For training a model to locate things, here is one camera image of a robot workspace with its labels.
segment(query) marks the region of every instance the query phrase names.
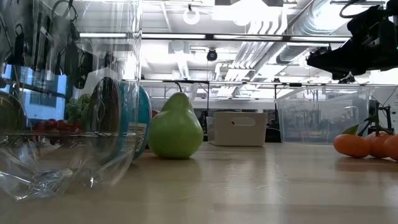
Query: orange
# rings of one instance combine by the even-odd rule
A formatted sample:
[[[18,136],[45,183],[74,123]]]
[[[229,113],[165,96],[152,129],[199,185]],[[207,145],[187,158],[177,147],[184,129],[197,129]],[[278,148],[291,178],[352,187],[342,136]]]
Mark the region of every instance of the orange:
[[[366,136],[365,139],[369,141],[371,145],[371,153],[370,155],[377,158],[382,159],[388,157],[384,152],[384,141],[386,141],[390,135],[388,135],[385,131],[380,131],[379,135],[375,132]]]
[[[333,141],[336,151],[354,158],[364,158],[371,152],[371,145],[367,140],[353,134],[340,134]]]
[[[393,160],[398,161],[398,135],[390,136],[384,142],[384,152]]]

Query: wooden table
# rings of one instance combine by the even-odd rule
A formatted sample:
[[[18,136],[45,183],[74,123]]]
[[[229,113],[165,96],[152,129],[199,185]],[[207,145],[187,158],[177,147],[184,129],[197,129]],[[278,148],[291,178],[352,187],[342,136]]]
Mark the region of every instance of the wooden table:
[[[0,223],[398,223],[398,163],[349,159],[332,147],[204,144],[187,161],[146,153],[109,189],[17,203]]]

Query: transparent plastic bag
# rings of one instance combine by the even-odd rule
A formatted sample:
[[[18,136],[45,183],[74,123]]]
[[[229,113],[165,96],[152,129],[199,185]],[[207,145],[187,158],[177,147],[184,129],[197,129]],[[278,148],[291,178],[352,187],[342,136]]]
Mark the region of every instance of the transparent plastic bag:
[[[137,141],[142,1],[8,0],[0,17],[0,188],[115,184]]]

